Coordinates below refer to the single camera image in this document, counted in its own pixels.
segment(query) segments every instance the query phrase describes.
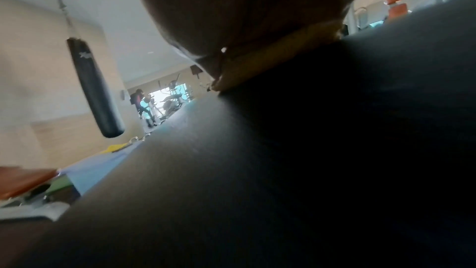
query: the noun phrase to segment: white logo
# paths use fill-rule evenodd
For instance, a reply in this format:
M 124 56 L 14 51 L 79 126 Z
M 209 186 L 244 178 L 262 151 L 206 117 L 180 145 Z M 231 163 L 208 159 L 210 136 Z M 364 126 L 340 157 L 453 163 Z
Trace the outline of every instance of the white logo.
M 93 55 L 89 53 L 79 53 L 79 55 L 80 55 L 80 58 L 85 58 L 85 59 L 90 59 L 93 57 Z

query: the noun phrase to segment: punching bag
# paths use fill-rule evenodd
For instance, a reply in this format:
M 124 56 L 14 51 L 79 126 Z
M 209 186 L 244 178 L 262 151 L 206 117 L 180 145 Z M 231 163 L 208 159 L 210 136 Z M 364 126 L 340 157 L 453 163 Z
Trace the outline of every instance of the punching bag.
M 76 38 L 69 38 L 67 43 L 99 130 L 107 138 L 121 135 L 124 133 L 124 123 L 87 43 Z

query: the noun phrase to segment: orange seat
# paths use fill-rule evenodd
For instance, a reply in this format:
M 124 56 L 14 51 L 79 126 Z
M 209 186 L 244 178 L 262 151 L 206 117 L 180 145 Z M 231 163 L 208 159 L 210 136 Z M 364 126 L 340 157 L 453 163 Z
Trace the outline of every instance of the orange seat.
M 0 200 L 17 197 L 58 175 L 56 169 L 25 170 L 0 167 Z

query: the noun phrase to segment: weight bench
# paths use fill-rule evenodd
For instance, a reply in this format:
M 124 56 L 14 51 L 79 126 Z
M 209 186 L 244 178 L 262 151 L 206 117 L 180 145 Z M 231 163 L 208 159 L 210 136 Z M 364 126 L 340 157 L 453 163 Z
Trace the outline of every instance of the weight bench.
M 0 220 L 35 217 L 58 220 L 69 205 L 50 202 L 45 191 L 59 175 L 56 169 L 0 167 Z

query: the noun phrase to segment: yellow object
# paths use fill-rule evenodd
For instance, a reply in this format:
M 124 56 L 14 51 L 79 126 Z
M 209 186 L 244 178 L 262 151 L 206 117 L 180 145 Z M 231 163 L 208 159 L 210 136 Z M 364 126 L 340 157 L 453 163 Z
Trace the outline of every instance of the yellow object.
M 101 151 L 100 154 L 105 154 L 105 153 L 112 153 L 114 151 L 117 151 L 119 150 L 120 148 L 128 145 L 129 143 L 123 143 L 123 144 L 113 144 L 113 145 L 110 145 L 108 146 L 108 148 L 104 151 Z

